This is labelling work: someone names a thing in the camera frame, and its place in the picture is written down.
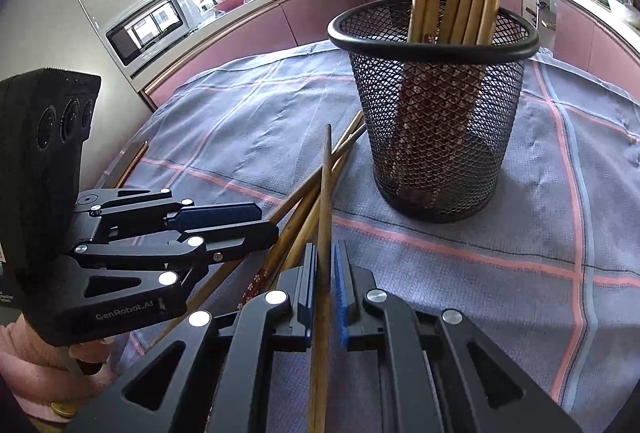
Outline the pink sleeve left forearm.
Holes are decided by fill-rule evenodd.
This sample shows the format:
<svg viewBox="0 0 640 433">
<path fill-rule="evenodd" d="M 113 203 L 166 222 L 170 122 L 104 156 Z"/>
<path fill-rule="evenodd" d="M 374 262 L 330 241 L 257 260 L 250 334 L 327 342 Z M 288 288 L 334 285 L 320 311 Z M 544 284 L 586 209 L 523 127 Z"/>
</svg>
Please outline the pink sleeve left forearm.
<svg viewBox="0 0 640 433">
<path fill-rule="evenodd" d="M 115 381 L 107 361 L 84 363 L 61 353 L 44 342 L 24 317 L 1 327 L 2 378 L 32 419 L 69 423 L 86 401 Z"/>
</svg>

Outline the left hand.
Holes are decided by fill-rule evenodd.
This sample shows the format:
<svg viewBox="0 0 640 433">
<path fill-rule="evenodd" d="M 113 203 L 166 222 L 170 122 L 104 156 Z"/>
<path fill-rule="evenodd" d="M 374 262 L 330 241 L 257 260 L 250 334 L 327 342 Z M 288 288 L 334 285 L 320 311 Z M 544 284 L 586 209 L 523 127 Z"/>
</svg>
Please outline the left hand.
<svg viewBox="0 0 640 433">
<path fill-rule="evenodd" d="M 90 364 L 104 364 L 110 357 L 115 339 L 113 337 L 74 344 L 68 348 L 68 355 L 77 361 Z"/>
</svg>

